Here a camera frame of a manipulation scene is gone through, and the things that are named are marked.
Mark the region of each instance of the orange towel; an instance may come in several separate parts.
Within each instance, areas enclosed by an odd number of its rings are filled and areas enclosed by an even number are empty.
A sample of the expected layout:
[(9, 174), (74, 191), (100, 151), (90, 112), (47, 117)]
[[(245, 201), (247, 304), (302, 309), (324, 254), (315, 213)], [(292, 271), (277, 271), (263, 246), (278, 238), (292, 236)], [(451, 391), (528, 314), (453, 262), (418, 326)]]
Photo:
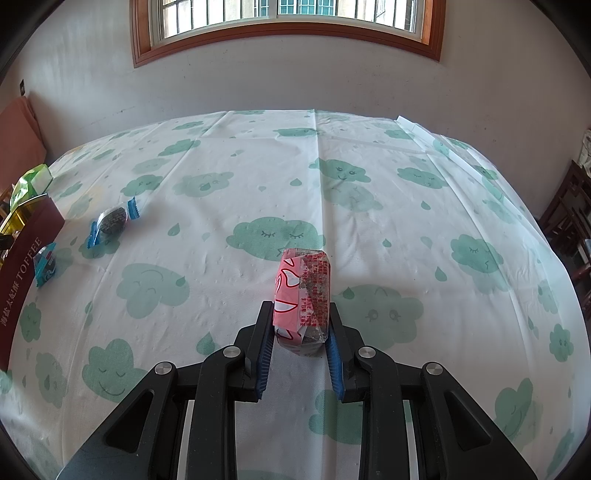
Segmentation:
[(27, 98), (22, 96), (9, 103), (0, 113), (0, 191), (43, 163), (46, 154)]

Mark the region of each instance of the blue candy wrapper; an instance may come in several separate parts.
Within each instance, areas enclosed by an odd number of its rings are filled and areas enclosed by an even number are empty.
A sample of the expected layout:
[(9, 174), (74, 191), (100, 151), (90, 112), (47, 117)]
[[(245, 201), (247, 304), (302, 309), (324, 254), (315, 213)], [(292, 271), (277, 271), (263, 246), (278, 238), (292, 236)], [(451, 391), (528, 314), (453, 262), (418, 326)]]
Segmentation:
[(100, 245), (113, 235), (119, 235), (129, 220), (139, 218), (138, 206), (135, 197), (127, 203), (105, 210), (96, 221), (90, 225), (87, 247), (92, 248)]
[(56, 273), (56, 259), (53, 250), (56, 243), (53, 242), (39, 250), (33, 262), (35, 264), (35, 278), (37, 279), (37, 288), (43, 286)]

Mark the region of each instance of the tablecloth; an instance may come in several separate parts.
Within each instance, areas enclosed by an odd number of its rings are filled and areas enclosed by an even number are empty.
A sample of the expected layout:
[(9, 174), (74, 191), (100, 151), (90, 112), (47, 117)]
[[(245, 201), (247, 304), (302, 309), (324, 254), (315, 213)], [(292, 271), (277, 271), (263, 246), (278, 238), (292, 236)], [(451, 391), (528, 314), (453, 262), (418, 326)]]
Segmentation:
[[(397, 362), (444, 365), (539, 478), (583, 439), (573, 287), (470, 145), (404, 118), (233, 111), (110, 135), (50, 170), (57, 273), (31, 287), (0, 377), (0, 418), (42, 478), (157, 362), (200, 362), (254, 323), (288, 247), (323, 249), (344, 324)], [(87, 249), (91, 221), (132, 196), (141, 218)], [(262, 401), (236, 406), (240, 479), (357, 478), (361, 415), (322, 353), (276, 345)]]

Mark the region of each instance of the window frame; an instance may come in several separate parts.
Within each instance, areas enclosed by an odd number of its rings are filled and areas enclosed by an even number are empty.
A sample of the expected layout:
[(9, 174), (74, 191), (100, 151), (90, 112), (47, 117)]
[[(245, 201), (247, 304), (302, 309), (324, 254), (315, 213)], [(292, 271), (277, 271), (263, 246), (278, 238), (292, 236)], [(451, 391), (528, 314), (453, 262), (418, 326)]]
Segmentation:
[(152, 18), (151, 1), (130, 0), (129, 2), (131, 50), (134, 68), (188, 48), (226, 40), (267, 35), (322, 35), (352, 38), (400, 48), (435, 61), (439, 61), (441, 57), (446, 0), (425, 0), (423, 27), (420, 35), (406, 35), (404, 31), (398, 29), (395, 33), (380, 30), (380, 24), (371, 24), (372, 28), (366, 28), (361, 25), (350, 24), (347, 22), (347, 18), (336, 16), (330, 17), (331, 23), (326, 23), (323, 22), (323, 18), (327, 17), (326, 15), (277, 15), (277, 13), (274, 14), (272, 8), (277, 6), (278, 0), (269, 0), (269, 15), (267, 17), (253, 17), (247, 19), (247, 21), (237, 20), (210, 25), (203, 27), (202, 33), (195, 34), (194, 31), (189, 31), (169, 37), (166, 42), (162, 41), (156, 45), (154, 45), (151, 32), (154, 28), (158, 28), (159, 20)]
[[(267, 4), (266, 5), (261, 5), (261, 2), (263, 0), (254, 0), (253, 2), (253, 6), (252, 6), (252, 10), (254, 13), (254, 17), (253, 18), (265, 18), (268, 16), (269, 14), (269, 0), (264, 0)], [(260, 15), (261, 11), (263, 8), (267, 9), (267, 14), (266, 15)]]
[[(297, 6), (298, 6), (298, 10), (299, 10), (298, 15), (314, 15), (314, 14), (316, 14), (316, 9), (318, 8), (318, 0), (305, 0), (306, 1), (305, 5), (302, 5), (303, 1), (304, 0), (298, 0), (298, 2), (297, 2)], [(302, 11), (301, 11), (302, 7), (306, 8), (305, 14), (302, 13)]]
[(297, 9), (297, 3), (296, 0), (278, 0), (279, 2), (279, 15), (296, 15), (296, 9)]
[[(386, 0), (375, 0), (375, 3), (374, 3), (374, 22), (375, 23), (378, 23), (378, 18), (381, 17), (382, 15), (383, 16), (386, 16)], [(396, 4), (394, 4), (394, 19), (396, 19)]]
[[(328, 5), (321, 5), (320, 2), (323, 2), (324, 0), (317, 0), (316, 2), (316, 15), (322, 15), (323, 17), (334, 17), (335, 16), (335, 0), (328, 0), (329, 4)], [(329, 9), (329, 13), (327, 14), (321, 14), (318, 12), (319, 9), (321, 8), (328, 8)]]

